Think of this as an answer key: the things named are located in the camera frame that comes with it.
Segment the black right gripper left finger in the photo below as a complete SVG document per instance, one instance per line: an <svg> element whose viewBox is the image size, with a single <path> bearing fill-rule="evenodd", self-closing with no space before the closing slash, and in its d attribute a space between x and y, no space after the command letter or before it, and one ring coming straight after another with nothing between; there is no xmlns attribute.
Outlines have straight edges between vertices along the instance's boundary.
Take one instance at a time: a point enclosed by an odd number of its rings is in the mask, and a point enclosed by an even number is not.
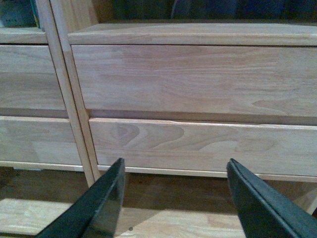
<svg viewBox="0 0 317 238"><path fill-rule="evenodd" d="M125 161L119 158L38 238L113 238L124 198Z"/></svg>

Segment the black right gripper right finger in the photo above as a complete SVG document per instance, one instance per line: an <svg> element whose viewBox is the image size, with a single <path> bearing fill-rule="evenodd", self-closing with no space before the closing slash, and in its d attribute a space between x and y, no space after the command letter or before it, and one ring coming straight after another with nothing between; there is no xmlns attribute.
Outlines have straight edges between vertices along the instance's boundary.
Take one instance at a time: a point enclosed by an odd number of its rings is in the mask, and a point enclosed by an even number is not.
<svg viewBox="0 0 317 238"><path fill-rule="evenodd" d="M317 220L234 159L227 163L234 205L248 238L315 238Z"/></svg>

